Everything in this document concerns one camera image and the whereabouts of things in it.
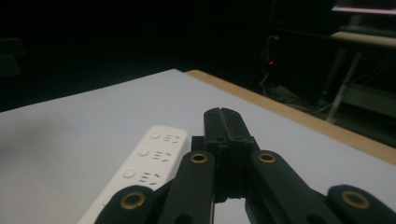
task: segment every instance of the white table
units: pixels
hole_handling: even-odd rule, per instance
[[[209,75],[171,70],[1,113],[0,223],[76,223],[151,126],[203,135],[213,107],[238,111],[259,146],[312,189],[349,184],[396,210],[394,148]],[[217,205],[215,223],[247,223],[243,206]]]

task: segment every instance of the cable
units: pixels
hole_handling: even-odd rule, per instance
[[[317,110],[317,111],[314,111],[314,112],[311,112],[311,113],[309,113],[309,115],[316,115],[316,114],[318,114],[318,113],[320,113],[320,112],[322,112],[323,110],[325,110],[326,108],[328,108],[329,106],[331,106],[331,105],[333,105],[333,103],[331,103],[331,104],[329,104],[329,105],[325,105],[324,107],[322,107],[321,109],[319,109],[319,110]]]
[[[373,81],[376,77],[378,77],[382,72],[384,72],[384,70],[388,69],[388,67],[390,67],[396,60],[393,59],[391,61],[389,61],[387,64],[384,64],[384,66],[377,71],[372,77],[370,77],[368,80],[366,80],[365,82],[363,82],[362,85],[367,85],[369,82]]]
[[[270,41],[274,39],[274,40],[278,40],[279,36],[277,35],[269,35],[265,41],[265,52],[262,54],[264,56],[264,62],[262,63],[262,72],[265,73],[264,78],[262,79],[262,81],[259,83],[259,86],[262,87],[262,94],[267,96],[267,89],[265,88],[264,82],[265,80],[267,80],[267,78],[269,77],[269,68],[268,65],[270,65]]]
[[[380,70],[383,69],[383,67],[388,67],[389,65],[391,65],[394,62],[394,60],[391,59],[391,57],[388,57],[384,62],[382,62],[381,64],[379,64],[377,67],[373,68],[372,70],[368,71],[366,74],[360,76],[360,77],[356,77],[355,79],[351,80],[350,83],[354,83],[364,77],[367,77],[369,75],[371,75],[373,72],[375,72],[376,70]]]

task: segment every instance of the floor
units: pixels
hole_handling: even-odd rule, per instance
[[[183,23],[189,19],[188,15],[176,12],[171,12],[177,16],[170,19],[163,20],[161,13],[157,13],[157,19],[145,22],[132,20],[134,24],[107,20],[101,20],[100,24],[97,21],[73,23],[58,17],[61,25],[54,26],[51,23],[43,25],[44,19],[37,19],[40,25],[33,28],[29,26],[25,33],[22,32],[26,54],[18,56],[21,74],[0,77],[0,112],[172,68],[180,71],[201,69],[243,88],[258,91],[257,85],[262,79],[258,74],[261,69],[261,50],[265,43],[263,33],[246,28],[216,27],[208,30],[205,27],[202,30],[210,31],[212,35],[206,32],[197,34]],[[120,15],[114,20],[131,19]],[[313,54],[309,58],[306,56],[309,48],[297,47],[301,46],[302,41],[314,43],[306,39],[294,41],[289,46],[283,45],[287,46],[283,49],[286,52],[283,55],[289,56],[288,59],[285,57],[284,62],[289,63],[281,68],[284,68],[282,73],[289,74],[284,76],[284,82],[288,84],[289,81],[289,85],[283,87],[280,83],[266,93],[262,90],[258,92],[324,119],[329,108],[314,104],[310,97],[315,96],[312,91],[321,80],[315,79],[318,76],[302,77],[297,69],[317,57],[317,54]],[[327,57],[331,58],[332,55],[321,57],[322,64],[306,66],[314,69],[308,72],[327,73]],[[342,105],[335,124],[396,147],[396,119]]]

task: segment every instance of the white power strip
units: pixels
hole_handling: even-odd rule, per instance
[[[93,224],[111,197],[121,189],[139,185],[158,189],[175,177],[188,151],[186,131],[154,126],[129,155],[78,224]]]

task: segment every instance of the wooden table edge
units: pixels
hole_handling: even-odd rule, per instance
[[[205,72],[191,70],[186,72],[186,74],[190,77],[201,80],[208,85],[216,87],[217,89],[226,91],[238,98],[251,102],[254,105],[258,105],[262,108],[275,112],[284,118],[298,122],[305,127],[315,130],[318,133],[323,133],[335,140],[377,157],[382,161],[396,165],[396,148],[394,147],[389,147],[370,138],[326,122],[322,119],[307,115],[297,109],[282,105],[281,103],[259,95],[258,93],[241,88],[237,85],[234,85],[233,83],[218,77],[211,76]]]

